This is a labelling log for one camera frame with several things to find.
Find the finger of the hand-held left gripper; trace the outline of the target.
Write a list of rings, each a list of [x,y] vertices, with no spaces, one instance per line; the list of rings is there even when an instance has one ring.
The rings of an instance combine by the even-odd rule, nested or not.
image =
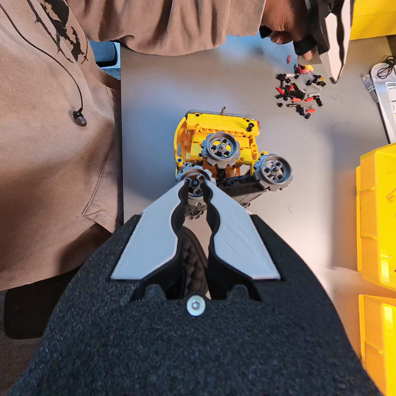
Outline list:
[[[340,13],[330,13],[322,24],[324,50],[321,62],[331,83],[338,82],[344,68],[344,27]]]
[[[340,73],[346,62],[350,32],[353,23],[354,3],[354,0],[344,0],[340,10]]]

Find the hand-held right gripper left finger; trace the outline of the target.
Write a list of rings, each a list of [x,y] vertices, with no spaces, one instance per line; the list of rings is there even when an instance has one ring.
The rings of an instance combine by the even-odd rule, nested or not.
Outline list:
[[[138,296],[159,285],[169,299],[185,295],[181,229],[189,183],[182,180],[139,215],[112,274],[112,281],[137,282]]]

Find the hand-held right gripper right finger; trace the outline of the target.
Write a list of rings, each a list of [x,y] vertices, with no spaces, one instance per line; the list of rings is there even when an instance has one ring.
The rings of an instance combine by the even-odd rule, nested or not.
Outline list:
[[[256,284],[281,281],[252,215],[216,185],[205,181],[206,221],[211,230],[206,279],[212,300],[225,300],[238,285],[260,300]]]

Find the yellow plastic bin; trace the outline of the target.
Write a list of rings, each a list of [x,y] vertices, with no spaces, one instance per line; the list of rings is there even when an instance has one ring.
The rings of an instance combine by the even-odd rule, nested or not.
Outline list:
[[[350,40],[392,36],[395,34],[395,0],[355,1]]]

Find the yellow toy robot vehicle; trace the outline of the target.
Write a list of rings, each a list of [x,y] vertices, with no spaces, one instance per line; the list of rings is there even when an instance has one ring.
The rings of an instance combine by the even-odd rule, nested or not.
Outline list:
[[[187,179],[185,216],[198,219],[207,209],[203,182],[210,180],[243,207],[267,191],[284,190],[292,168],[281,156],[260,151],[259,121],[250,115],[191,110],[174,135],[176,181]]]

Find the person's left forearm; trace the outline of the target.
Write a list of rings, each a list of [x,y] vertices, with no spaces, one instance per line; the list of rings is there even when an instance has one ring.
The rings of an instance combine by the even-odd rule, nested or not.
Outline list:
[[[264,0],[66,1],[86,36],[133,51],[177,56],[210,50],[228,35],[258,33]]]

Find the grey desk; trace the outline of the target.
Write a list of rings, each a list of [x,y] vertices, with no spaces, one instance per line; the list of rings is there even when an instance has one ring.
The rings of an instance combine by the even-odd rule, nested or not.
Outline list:
[[[362,279],[356,266],[355,168],[387,144],[379,111],[361,76],[391,54],[385,37],[352,41],[338,83],[322,90],[309,120],[279,108],[275,75],[290,72],[292,45],[228,37],[217,49],[164,57],[121,49],[124,218],[140,213],[175,182],[173,137],[188,110],[252,115],[260,150],[293,170],[284,191],[266,192],[259,215],[305,261],[331,297],[360,355],[358,295],[395,298]]]

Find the person's left hand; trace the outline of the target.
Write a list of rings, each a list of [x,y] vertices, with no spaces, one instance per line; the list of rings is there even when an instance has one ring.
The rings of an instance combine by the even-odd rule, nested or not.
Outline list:
[[[307,34],[308,9],[304,0],[267,0],[261,20],[272,33],[271,42],[283,45],[299,42]]]

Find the pile of small toy pins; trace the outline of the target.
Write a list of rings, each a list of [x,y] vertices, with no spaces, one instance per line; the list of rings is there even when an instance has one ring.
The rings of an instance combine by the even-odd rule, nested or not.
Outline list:
[[[285,59],[285,65],[286,71],[275,75],[276,104],[279,108],[293,109],[308,120],[324,106],[322,90],[327,84],[325,78],[312,65],[297,62],[290,53]]]

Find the white book stand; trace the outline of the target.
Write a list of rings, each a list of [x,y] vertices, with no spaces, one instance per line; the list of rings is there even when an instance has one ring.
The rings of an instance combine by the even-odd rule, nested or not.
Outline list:
[[[389,143],[396,142],[396,74],[395,58],[375,64],[370,75],[379,99],[379,108]]]

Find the beige printed hoodie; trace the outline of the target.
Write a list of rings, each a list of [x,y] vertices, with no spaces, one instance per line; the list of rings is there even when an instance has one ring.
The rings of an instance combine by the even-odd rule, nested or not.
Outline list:
[[[66,1],[1,1],[1,290],[70,272],[120,226],[120,82]]]

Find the yellow divided parts bin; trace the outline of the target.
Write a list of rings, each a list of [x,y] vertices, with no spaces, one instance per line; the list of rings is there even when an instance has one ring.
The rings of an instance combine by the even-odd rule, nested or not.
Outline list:
[[[360,157],[356,168],[357,269],[396,290],[396,144]]]

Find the grey chair seat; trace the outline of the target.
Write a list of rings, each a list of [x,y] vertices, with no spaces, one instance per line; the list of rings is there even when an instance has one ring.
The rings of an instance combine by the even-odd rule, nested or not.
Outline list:
[[[88,40],[96,64],[107,74],[121,80],[121,53],[119,42],[96,42]]]

